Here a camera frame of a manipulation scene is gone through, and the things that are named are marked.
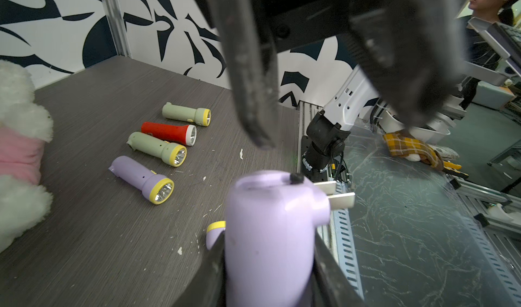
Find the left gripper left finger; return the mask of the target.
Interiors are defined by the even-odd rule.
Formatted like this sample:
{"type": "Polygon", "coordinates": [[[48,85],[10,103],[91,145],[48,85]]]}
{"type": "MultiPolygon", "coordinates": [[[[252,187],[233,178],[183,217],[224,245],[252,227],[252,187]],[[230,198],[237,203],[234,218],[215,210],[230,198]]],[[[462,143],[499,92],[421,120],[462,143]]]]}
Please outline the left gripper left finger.
{"type": "Polygon", "coordinates": [[[220,233],[206,259],[173,306],[226,306],[225,234],[220,233]]]}

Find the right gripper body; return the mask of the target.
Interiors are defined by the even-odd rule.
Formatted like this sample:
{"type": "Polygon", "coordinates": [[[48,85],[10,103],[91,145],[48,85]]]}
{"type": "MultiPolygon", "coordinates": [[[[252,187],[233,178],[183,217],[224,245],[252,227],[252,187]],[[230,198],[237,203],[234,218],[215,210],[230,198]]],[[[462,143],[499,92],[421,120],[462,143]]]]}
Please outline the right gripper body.
{"type": "Polygon", "coordinates": [[[364,47],[350,22],[351,0],[195,1],[227,53],[281,53],[331,36],[352,50],[364,47]]]}

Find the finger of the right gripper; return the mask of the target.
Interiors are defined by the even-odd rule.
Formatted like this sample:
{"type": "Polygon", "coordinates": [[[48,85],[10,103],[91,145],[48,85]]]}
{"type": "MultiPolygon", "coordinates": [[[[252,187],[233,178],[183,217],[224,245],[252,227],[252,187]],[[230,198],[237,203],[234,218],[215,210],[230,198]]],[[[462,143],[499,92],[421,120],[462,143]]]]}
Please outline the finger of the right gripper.
{"type": "Polygon", "coordinates": [[[350,0],[350,52],[407,127],[423,126],[462,75],[457,0],[350,0]]]}
{"type": "Polygon", "coordinates": [[[206,0],[221,39],[237,117],[259,148],[278,142],[278,64],[261,0],[206,0]]]}

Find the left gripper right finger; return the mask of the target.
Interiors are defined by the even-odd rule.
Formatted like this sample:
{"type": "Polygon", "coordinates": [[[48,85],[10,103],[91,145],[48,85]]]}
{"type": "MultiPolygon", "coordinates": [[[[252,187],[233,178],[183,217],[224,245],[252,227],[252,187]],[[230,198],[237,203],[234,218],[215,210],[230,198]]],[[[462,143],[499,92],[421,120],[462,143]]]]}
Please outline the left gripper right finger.
{"type": "Polygon", "coordinates": [[[316,232],[311,275],[314,307],[366,307],[316,232]]]}

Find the green flashlight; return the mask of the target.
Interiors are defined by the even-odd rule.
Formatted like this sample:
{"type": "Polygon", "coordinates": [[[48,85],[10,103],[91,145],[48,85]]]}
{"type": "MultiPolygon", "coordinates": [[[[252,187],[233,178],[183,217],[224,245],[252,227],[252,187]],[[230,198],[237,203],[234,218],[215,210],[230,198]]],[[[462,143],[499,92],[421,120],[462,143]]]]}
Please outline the green flashlight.
{"type": "Polygon", "coordinates": [[[180,167],[187,157],[185,146],[163,141],[141,132],[132,133],[127,140],[127,145],[133,150],[159,158],[172,167],[180,167]]]}
{"type": "Polygon", "coordinates": [[[177,106],[170,102],[163,106],[161,113],[167,119],[195,123],[199,126],[209,126],[212,117],[211,111],[207,108],[177,106]]]}

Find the purple flashlight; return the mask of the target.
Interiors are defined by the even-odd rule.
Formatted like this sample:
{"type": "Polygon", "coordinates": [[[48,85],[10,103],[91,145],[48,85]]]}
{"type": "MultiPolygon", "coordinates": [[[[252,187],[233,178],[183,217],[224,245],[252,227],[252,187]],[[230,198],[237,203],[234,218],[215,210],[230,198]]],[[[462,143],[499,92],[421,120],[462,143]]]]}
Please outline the purple flashlight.
{"type": "Polygon", "coordinates": [[[142,192],[144,198],[154,205],[166,202],[174,191],[174,182],[158,174],[128,156],[117,157],[109,167],[116,177],[142,192]]]}
{"type": "Polygon", "coordinates": [[[259,171],[229,190],[225,214],[227,306],[311,306],[316,229],[354,206],[336,182],[259,171]]]}

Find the purple flashlight sideways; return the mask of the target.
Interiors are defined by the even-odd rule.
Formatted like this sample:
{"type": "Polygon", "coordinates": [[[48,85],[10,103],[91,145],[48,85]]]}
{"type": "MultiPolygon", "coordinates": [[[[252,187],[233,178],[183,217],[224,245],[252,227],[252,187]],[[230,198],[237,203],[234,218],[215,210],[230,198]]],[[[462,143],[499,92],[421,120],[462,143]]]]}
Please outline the purple flashlight sideways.
{"type": "Polygon", "coordinates": [[[216,221],[211,223],[206,229],[206,248],[211,250],[218,237],[225,231],[226,221],[216,221]]]}

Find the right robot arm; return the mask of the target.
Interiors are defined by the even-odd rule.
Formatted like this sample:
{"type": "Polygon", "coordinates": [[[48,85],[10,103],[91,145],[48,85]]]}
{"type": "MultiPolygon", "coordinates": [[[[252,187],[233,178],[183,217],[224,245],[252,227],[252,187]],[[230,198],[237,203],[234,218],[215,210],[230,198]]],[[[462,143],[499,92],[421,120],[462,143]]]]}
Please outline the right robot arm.
{"type": "Polygon", "coordinates": [[[345,147],[365,104],[379,97],[406,127],[441,109],[463,67],[457,0],[195,0],[218,31],[237,117],[259,148],[278,139],[278,53],[337,36],[355,61],[307,128],[306,169],[345,147]]]}

